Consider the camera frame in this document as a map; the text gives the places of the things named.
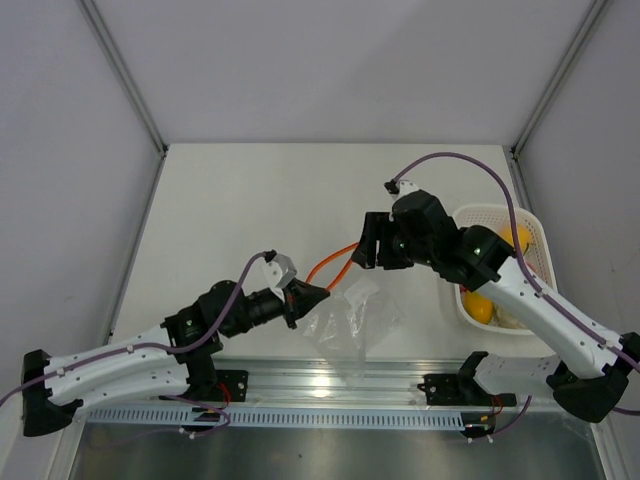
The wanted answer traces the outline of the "clear zip top bag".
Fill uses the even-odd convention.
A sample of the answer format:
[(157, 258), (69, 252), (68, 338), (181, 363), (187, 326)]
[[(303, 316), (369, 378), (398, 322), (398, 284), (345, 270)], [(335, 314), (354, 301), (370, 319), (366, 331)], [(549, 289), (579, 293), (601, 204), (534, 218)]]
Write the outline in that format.
[(299, 322), (301, 337), (348, 390), (363, 385), (370, 354), (406, 323), (384, 285), (354, 270), (348, 259), (326, 286), (328, 299)]

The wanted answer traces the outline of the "white cauliflower with leaves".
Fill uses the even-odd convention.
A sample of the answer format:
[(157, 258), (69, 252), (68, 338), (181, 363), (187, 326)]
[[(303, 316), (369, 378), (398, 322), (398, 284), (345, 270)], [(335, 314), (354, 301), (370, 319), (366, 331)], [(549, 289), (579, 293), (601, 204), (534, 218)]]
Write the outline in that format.
[(511, 329), (511, 330), (527, 330), (528, 327), (522, 323), (518, 318), (516, 318), (509, 311), (497, 307), (495, 309), (495, 317), (497, 324), (500, 328)]

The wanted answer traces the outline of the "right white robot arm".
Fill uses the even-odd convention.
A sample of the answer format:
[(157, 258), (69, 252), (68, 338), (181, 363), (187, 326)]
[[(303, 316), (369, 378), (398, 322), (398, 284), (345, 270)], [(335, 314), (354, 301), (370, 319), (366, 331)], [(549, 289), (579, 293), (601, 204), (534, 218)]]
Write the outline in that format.
[(352, 259), (364, 269), (429, 267), (502, 307), (552, 349), (537, 358), (472, 353), (456, 374), (458, 395), (468, 404), (501, 394), (550, 398), (598, 423), (618, 410), (639, 365), (638, 334), (618, 334), (582, 313), (534, 276), (497, 233), (457, 226), (423, 190), (399, 197), (388, 212), (366, 213)]

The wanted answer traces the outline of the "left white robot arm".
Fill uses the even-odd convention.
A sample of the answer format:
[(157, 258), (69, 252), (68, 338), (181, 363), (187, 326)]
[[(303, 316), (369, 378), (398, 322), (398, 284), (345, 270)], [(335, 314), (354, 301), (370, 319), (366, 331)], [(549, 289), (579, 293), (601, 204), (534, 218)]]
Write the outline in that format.
[(213, 356), (224, 339), (277, 319), (295, 328), (329, 295), (298, 279), (280, 295), (268, 288), (245, 294), (225, 280), (131, 339), (68, 357), (29, 352), (22, 368), (23, 434), (48, 435), (101, 406), (128, 400), (214, 400), (219, 380)]

